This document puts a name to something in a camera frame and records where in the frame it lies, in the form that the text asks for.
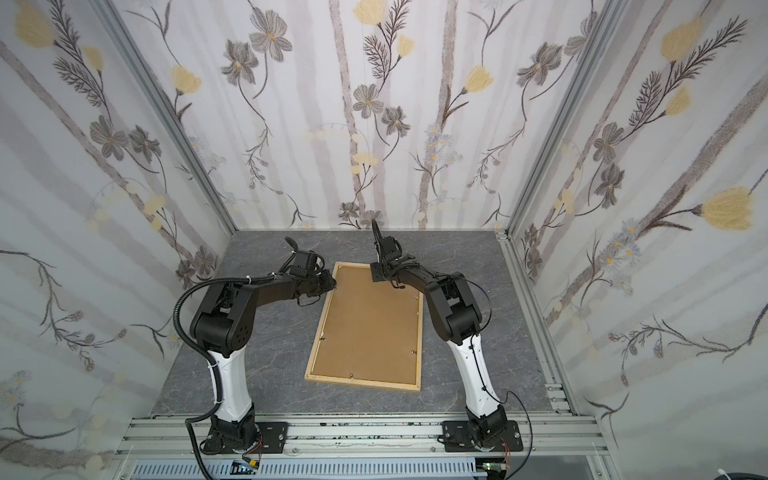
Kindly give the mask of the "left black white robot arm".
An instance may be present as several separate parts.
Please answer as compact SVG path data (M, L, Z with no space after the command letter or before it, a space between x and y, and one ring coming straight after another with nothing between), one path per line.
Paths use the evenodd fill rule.
M275 272L199 284L206 294L187 337L204 356L214 389L214 406L206 416L211 421L209 433L197 445L206 455L250 452L263 440L247 388L244 357L257 309L302 297L319 298L336 286L320 254L301 250L290 237L286 242L291 255Z

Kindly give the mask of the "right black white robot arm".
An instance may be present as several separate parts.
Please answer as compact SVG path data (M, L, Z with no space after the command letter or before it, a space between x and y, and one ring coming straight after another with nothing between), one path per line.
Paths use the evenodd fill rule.
M506 429L506 411L492 386L482 351L482 314L470 282L459 272L441 273L403 252L400 242L373 228L377 260L372 280L402 289L410 286L426 300L433 328L450 347L465 390L469 437L488 449Z

